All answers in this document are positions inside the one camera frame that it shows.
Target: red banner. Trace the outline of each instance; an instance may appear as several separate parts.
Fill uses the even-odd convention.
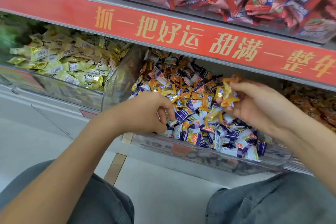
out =
[[[0,0],[0,10],[336,86],[336,52],[87,0]]]

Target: leg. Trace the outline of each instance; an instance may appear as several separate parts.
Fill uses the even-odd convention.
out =
[[[40,175],[53,160],[28,168],[0,193],[0,210]],[[131,199],[93,174],[75,206],[68,224],[134,224]]]
[[[336,199],[316,178],[284,173],[217,191],[209,200],[206,224],[333,223],[335,209]]]

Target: person's right hand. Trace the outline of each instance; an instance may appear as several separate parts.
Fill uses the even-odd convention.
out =
[[[242,119],[271,137],[282,139],[294,133],[295,124],[306,116],[276,90],[257,82],[230,83],[241,100],[225,112]]]

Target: jeans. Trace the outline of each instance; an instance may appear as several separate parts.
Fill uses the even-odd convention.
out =
[[[51,161],[28,168],[0,193],[0,210],[43,172]],[[220,189],[206,209],[206,224],[333,223],[336,199],[314,177],[284,173],[233,189]],[[69,224],[134,224],[130,198],[93,174]]]

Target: hand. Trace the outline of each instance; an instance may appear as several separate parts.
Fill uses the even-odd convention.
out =
[[[261,83],[232,82],[230,86],[241,100],[234,103],[234,108],[226,107],[225,112],[271,137],[282,139],[288,131],[294,133],[296,122],[306,116],[279,92]]]
[[[165,109],[169,119],[175,120],[173,104],[168,98],[158,92],[144,91],[97,115],[92,121],[99,124],[100,130],[117,130],[118,135],[127,132],[163,133],[167,130]]]

